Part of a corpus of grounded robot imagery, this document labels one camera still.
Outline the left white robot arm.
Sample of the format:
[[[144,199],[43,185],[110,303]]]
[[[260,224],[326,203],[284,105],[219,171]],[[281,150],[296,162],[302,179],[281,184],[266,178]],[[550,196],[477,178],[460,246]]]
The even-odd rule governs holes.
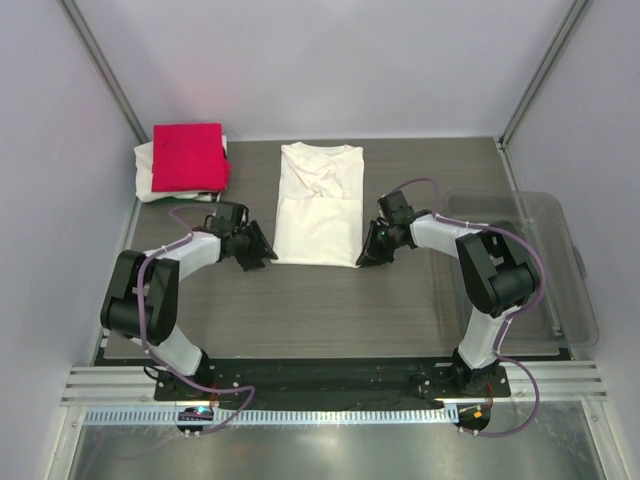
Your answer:
[[[152,250],[122,251],[100,311],[104,329],[139,345],[193,399],[211,391],[213,375],[207,354],[177,325],[179,286],[227,258],[247,272],[277,255],[247,206],[220,201],[206,209],[201,225],[187,226],[184,237]]]

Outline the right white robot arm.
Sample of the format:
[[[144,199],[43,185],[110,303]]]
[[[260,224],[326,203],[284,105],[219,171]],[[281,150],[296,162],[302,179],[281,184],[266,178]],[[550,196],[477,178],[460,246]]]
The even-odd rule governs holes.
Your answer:
[[[466,332],[452,354],[453,388],[462,395],[483,389],[500,363],[499,351],[513,318],[546,288],[535,250],[506,223],[463,222],[429,210],[416,211],[402,191],[378,199],[379,216],[369,224],[358,267],[394,261],[402,247],[430,249],[459,262],[472,305]]]

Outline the white Coca-Cola t-shirt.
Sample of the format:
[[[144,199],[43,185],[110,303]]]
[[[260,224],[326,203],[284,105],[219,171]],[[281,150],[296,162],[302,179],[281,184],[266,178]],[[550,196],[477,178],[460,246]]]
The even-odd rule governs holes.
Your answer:
[[[362,248],[364,150],[281,147],[276,264],[354,268]]]

